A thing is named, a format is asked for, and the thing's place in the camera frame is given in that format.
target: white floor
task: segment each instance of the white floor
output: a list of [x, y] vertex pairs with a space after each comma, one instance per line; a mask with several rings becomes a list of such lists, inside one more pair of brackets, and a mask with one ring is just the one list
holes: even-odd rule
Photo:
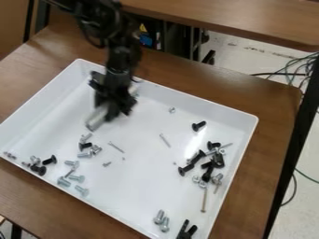
[[[202, 46], [202, 56], [209, 49], [214, 49], [216, 51], [216, 66], [246, 74], [274, 72], [282, 68], [287, 61], [291, 60], [292, 56], [300, 57], [309, 54], [234, 36], [216, 33], [210, 33], [210, 35], [210, 42]], [[274, 77], [271, 80], [285, 83], [284, 77]], [[317, 117], [300, 157], [298, 169], [319, 180], [318, 136], [319, 118]], [[298, 181], [297, 195], [290, 204], [280, 210], [270, 239], [319, 238], [319, 206], [317, 206], [319, 185], [312, 183], [298, 173], [295, 175]], [[286, 198], [289, 198], [291, 192], [292, 185], [288, 189]], [[0, 231], [3, 232], [6, 239], [10, 238], [10, 224], [8, 222], [0, 227]], [[22, 236], [22, 239], [29, 238], [34, 237], [27, 233]]]

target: metal post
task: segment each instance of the metal post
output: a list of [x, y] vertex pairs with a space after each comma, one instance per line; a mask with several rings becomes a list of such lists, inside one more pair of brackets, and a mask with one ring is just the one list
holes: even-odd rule
[[283, 169], [279, 178], [276, 193], [272, 201], [270, 215], [264, 231], [264, 239], [270, 235], [271, 228], [277, 217], [278, 211], [284, 199], [291, 176], [294, 173], [298, 158], [306, 142], [308, 132], [312, 127], [312, 122], [319, 106], [319, 56], [317, 57], [309, 85], [303, 97], [302, 103], [297, 113], [295, 126], [290, 138], [288, 151], [284, 159]]

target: white tray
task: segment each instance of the white tray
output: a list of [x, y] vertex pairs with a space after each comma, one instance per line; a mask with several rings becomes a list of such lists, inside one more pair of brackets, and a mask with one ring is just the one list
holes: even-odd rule
[[[132, 114], [104, 124], [93, 134], [91, 142], [104, 150], [95, 158], [80, 159], [76, 175], [84, 175], [86, 181], [81, 186], [90, 189], [90, 195], [83, 198], [74, 189], [75, 182], [65, 189], [57, 186], [57, 178], [70, 170], [65, 160], [77, 160], [79, 137], [88, 132], [84, 120], [93, 110], [93, 90], [88, 86], [92, 70], [104, 72], [95, 63], [74, 61], [4, 121], [0, 125], [1, 157], [33, 174], [21, 162], [28, 162], [31, 155], [44, 160], [54, 154], [59, 163], [49, 165], [47, 173], [38, 176], [52, 186], [148, 237], [175, 238], [188, 218], [190, 225], [198, 226], [193, 238], [207, 238], [256, 128], [257, 117], [143, 81], [138, 84], [138, 104]], [[172, 106], [176, 109], [173, 114], [168, 111]], [[202, 120], [207, 126], [194, 133], [191, 124]], [[171, 148], [159, 134], [165, 135]], [[209, 185], [207, 212], [202, 213], [203, 190], [191, 178], [204, 173], [200, 165], [209, 159], [199, 162], [184, 177], [177, 167], [185, 166], [186, 159], [199, 149], [207, 151], [208, 140], [233, 146], [227, 148], [225, 168], [213, 172], [225, 175], [223, 185], [216, 195], [215, 186]], [[125, 154], [108, 146], [109, 141]], [[18, 159], [9, 159], [4, 151]], [[102, 166], [110, 161], [108, 167]], [[160, 209], [171, 220], [167, 233], [153, 223]]]

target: robotic arm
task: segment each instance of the robotic arm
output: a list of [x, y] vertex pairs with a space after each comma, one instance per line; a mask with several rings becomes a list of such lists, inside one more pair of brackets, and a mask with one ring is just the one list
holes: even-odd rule
[[103, 120], [113, 120], [120, 112], [129, 115], [136, 104], [129, 87], [142, 56], [138, 24], [121, 10], [121, 4], [116, 0], [46, 2], [73, 15], [93, 46], [99, 49], [108, 47], [105, 75], [92, 72], [89, 83], [95, 89], [95, 107], [107, 105]]

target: wooden table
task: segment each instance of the wooden table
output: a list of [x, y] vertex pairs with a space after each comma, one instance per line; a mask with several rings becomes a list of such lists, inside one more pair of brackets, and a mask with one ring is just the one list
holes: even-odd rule
[[[8, 55], [0, 63], [0, 121], [76, 58], [104, 63], [104, 50], [87, 43], [66, 19]], [[210, 238], [261, 238], [298, 111], [299, 90], [152, 50], [144, 50], [136, 75], [259, 117]], [[41, 238], [144, 238], [3, 160], [0, 214]]]

